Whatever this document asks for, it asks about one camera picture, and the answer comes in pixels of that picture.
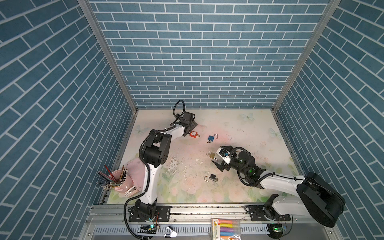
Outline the red padlock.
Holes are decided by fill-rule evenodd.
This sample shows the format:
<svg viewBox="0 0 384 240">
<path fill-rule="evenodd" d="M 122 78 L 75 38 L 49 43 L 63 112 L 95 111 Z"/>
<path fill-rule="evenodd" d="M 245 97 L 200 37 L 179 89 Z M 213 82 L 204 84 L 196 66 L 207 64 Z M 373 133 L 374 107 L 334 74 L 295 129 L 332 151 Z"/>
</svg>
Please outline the red padlock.
<svg viewBox="0 0 384 240">
<path fill-rule="evenodd" d="M 198 132 L 195 132 L 195 131 L 191 131 L 189 135 L 190 135 L 190 137 L 192 137 L 192 138 L 199 138 L 199 137 L 200 137 L 200 135 L 198 134 Z"/>
</svg>

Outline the large brass padlock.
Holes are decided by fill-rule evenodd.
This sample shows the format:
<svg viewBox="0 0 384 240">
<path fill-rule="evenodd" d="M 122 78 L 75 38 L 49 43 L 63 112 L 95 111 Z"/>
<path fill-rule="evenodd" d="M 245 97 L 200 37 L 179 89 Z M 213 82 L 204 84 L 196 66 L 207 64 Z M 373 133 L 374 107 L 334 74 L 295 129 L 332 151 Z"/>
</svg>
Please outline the large brass padlock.
<svg viewBox="0 0 384 240">
<path fill-rule="evenodd" d="M 207 156 L 211 159 L 212 162 L 218 163 L 219 160 L 217 159 L 216 153 L 208 152 Z"/>
</svg>

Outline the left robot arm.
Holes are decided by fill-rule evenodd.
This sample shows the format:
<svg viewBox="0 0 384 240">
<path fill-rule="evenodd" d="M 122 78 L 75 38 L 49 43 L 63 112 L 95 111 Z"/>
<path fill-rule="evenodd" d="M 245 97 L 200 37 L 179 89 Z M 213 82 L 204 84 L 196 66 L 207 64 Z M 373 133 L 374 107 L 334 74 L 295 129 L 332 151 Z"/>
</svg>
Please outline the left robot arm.
<svg viewBox="0 0 384 240">
<path fill-rule="evenodd" d="M 151 130 L 139 147 L 139 157 L 125 165 L 129 184 L 121 185 L 120 193 L 127 198 L 135 198 L 132 212 L 144 221 L 156 215 L 157 184 L 160 170 L 169 156 L 171 142 L 189 135 L 197 127 L 196 115 L 190 112 L 176 114 L 170 127 Z"/>
</svg>

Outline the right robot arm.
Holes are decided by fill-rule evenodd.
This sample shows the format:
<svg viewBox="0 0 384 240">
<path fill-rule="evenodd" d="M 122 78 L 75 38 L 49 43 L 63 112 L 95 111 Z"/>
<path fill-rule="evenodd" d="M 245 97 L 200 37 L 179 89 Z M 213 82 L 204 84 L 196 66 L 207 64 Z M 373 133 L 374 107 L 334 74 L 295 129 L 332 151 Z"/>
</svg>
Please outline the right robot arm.
<svg viewBox="0 0 384 240">
<path fill-rule="evenodd" d="M 242 147 L 220 146 L 212 162 L 221 172 L 234 169 L 247 187 L 287 194 L 273 194 L 264 203 L 262 213 L 269 221 L 299 215 L 333 228 L 344 212 L 345 199 L 316 173 L 296 177 L 268 171 L 258 167 L 255 158 Z"/>
</svg>

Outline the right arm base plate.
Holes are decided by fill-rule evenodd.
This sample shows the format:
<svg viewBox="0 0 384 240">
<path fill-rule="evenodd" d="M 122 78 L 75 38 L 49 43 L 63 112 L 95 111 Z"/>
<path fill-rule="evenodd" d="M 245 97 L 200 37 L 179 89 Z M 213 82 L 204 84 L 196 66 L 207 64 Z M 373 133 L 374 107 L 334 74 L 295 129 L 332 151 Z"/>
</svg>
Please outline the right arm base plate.
<svg viewBox="0 0 384 240">
<path fill-rule="evenodd" d="M 248 205 L 245 206 L 245 211 L 250 215 L 251 221 L 259 222 L 259 221 L 290 221 L 292 218 L 290 215 L 280 215 L 278 212 L 272 207 L 272 205 L 264 204 L 264 205 Z"/>
</svg>

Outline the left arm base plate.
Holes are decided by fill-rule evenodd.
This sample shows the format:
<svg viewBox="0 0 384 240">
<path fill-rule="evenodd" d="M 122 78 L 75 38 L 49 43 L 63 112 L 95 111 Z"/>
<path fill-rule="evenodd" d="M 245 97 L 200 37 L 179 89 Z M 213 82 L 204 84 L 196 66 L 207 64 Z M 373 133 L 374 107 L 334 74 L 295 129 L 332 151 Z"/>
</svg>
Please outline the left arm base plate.
<svg viewBox="0 0 384 240">
<path fill-rule="evenodd" d="M 153 217 L 148 217 L 143 213 L 140 213 L 136 207 L 132 207 L 128 210 L 129 213 L 129 222 L 131 223 L 140 223 L 140 222 L 168 222 L 170 220 L 171 215 L 171 207 L 170 206 L 157 206 L 155 210 L 155 214 Z"/>
</svg>

